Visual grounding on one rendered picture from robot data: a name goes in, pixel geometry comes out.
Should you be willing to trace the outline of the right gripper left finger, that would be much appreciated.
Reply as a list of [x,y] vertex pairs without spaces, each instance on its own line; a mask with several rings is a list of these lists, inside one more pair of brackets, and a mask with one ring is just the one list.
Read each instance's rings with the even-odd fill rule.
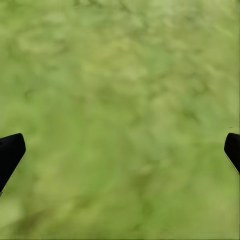
[[0,138],[0,193],[25,152],[26,145],[21,133]]

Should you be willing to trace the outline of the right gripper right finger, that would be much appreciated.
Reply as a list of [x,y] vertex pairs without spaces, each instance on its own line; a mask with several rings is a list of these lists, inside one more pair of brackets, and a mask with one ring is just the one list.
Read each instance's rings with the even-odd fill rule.
[[240,135],[235,133],[228,133],[224,151],[240,173]]

